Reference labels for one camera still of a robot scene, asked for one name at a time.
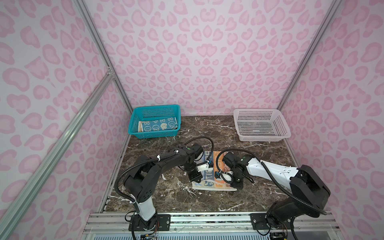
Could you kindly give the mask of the grey patterned towel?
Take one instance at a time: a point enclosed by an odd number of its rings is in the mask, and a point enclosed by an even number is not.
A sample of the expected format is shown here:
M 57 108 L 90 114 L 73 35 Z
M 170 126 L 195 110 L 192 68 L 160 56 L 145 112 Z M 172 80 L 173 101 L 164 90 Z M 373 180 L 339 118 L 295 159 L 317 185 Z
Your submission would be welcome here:
M 236 188 L 232 188 L 230 184 L 226 183 L 221 178 L 215 178 L 215 172 L 219 171 L 216 166 L 216 157 L 219 153 L 219 151 L 214 151 L 210 158 L 208 158 L 210 151 L 205 151 L 203 158 L 197 161 L 198 164 L 208 161 L 209 168 L 202 172 L 203 178 L 200 183 L 193 182 L 194 190 L 226 192 L 234 192 L 237 190 Z

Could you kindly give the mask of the teal bunny towel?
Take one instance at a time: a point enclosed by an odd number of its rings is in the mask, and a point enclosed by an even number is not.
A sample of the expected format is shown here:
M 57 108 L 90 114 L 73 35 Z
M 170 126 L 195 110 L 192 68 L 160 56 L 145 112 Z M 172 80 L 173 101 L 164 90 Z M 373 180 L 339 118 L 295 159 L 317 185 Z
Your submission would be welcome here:
M 142 121 L 143 132 L 156 132 L 176 130 L 178 128 L 177 118 L 165 118 L 153 121 Z

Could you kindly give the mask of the orange bunny towel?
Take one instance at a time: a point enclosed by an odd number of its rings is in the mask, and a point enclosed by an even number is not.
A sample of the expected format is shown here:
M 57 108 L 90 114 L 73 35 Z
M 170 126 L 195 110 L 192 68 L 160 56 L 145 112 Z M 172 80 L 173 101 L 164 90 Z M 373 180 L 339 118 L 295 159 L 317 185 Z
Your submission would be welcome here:
M 139 121 L 138 123 L 138 133 L 142 133 L 143 132 L 143 123 L 142 121 Z

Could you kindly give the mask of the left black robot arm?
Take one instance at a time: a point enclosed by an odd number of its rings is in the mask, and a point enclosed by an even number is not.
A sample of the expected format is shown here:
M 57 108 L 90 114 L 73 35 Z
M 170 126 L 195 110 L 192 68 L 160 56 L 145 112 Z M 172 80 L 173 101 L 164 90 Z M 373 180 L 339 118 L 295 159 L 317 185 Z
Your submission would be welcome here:
M 157 211 L 152 195 L 163 173 L 181 167 L 190 182 L 200 183 L 203 176 L 195 160 L 203 156 L 201 145 L 180 145 L 156 157 L 140 156 L 136 162 L 121 173 L 115 181 L 115 192 L 128 199 L 136 210 L 135 221 L 145 230 L 157 224 Z

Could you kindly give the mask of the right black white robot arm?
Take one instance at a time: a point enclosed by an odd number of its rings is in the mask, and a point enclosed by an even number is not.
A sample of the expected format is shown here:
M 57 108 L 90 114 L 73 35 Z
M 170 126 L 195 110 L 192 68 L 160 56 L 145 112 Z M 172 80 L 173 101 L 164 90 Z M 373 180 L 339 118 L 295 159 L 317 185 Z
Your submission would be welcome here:
M 262 225 L 277 229 L 302 215 L 312 218 L 326 215 L 325 206 L 331 191 L 310 166 L 282 166 L 260 160 L 247 150 L 243 151 L 245 156 L 238 157 L 234 154 L 236 151 L 237 149 L 229 149 L 218 154 L 215 160 L 215 178 L 241 190 L 245 179 L 252 182 L 253 177 L 260 177 L 272 181 L 287 195 L 287 199 L 274 202 L 264 218 L 255 221 L 255 227 Z

